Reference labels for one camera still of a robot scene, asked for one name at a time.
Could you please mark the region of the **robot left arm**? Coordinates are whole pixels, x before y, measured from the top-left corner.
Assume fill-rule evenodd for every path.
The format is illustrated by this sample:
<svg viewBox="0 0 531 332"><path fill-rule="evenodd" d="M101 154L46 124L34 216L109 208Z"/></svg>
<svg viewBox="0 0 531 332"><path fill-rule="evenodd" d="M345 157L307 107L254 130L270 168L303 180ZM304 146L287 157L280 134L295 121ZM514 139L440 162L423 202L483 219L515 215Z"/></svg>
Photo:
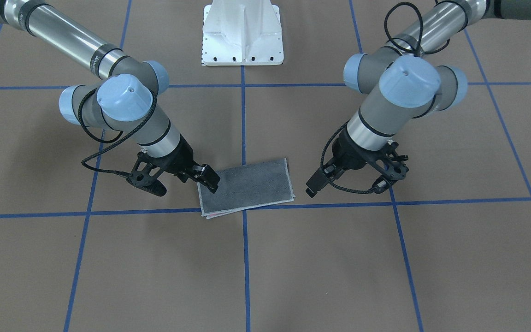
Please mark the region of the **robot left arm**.
<svg viewBox="0 0 531 332"><path fill-rule="evenodd" d="M392 36L384 19L386 44L373 54L355 54L346 61L345 85L366 95L356 113L327 141L331 159L320 161L307 181L314 197L348 170L366 165L380 174L370 189L358 194L381 194L408 172L406 155L396 152L393 136L411 119L446 111L464 99L466 75L457 67L433 66L424 56L444 50L449 40L482 19L531 20L531 0L438 0L422 15L410 2L390 9L412 8L417 21Z"/></svg>

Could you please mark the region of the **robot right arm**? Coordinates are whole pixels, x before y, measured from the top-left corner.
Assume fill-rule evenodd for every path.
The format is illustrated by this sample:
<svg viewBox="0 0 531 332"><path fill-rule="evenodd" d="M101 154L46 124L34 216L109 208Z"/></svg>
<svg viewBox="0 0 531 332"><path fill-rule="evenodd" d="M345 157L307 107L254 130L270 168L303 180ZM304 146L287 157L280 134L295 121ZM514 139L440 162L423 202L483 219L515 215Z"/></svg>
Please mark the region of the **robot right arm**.
<svg viewBox="0 0 531 332"><path fill-rule="evenodd" d="M114 174L143 191L162 197L162 173L191 179L211 193L220 178L194 160L193 149L157 104L169 86L166 69L156 61L140 62L106 42L44 0L0 0L0 24L27 32L86 67L100 82L75 85L59 97L61 115L95 141L105 144L81 164L94 172ZM91 160L133 139L141 148L130 172L101 169Z"/></svg>

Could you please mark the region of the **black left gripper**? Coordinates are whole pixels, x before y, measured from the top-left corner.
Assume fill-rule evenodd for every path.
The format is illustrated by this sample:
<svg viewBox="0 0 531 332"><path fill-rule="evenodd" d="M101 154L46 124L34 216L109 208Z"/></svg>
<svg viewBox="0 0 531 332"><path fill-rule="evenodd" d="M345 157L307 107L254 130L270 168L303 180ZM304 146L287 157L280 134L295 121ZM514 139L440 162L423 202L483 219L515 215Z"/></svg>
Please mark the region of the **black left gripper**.
<svg viewBox="0 0 531 332"><path fill-rule="evenodd" d="M375 147L363 148L348 134L348 130L341 130L337 139L331 145L331 164L324 164L307 181L306 193L314 198L327 185L333 183L342 175L342 170L359 170L366 165L380 170L377 161L381 160L381 150L386 141L381 140Z"/></svg>

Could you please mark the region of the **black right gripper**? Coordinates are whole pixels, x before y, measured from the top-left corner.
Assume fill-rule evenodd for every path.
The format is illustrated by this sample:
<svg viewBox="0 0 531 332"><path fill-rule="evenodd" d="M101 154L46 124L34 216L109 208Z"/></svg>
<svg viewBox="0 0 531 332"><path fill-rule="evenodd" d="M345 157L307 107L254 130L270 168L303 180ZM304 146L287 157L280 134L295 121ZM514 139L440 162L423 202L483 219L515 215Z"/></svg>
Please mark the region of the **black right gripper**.
<svg viewBox="0 0 531 332"><path fill-rule="evenodd" d="M178 178L190 178L211 193L217 192L221 179L209 164L198 165L194 161L194 150L183 136L180 136L177 147L170 154L160 158L159 173L163 172Z"/></svg>

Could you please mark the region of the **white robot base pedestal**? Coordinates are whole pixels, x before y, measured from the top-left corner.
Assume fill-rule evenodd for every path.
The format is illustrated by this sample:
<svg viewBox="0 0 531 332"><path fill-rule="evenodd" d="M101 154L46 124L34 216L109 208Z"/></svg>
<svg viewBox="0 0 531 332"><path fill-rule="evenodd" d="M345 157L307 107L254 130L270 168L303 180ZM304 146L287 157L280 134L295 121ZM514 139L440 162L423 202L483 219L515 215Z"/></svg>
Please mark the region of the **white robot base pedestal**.
<svg viewBox="0 0 531 332"><path fill-rule="evenodd" d="M213 0L204 7L201 63L266 66L284 62L280 8L269 0Z"/></svg>

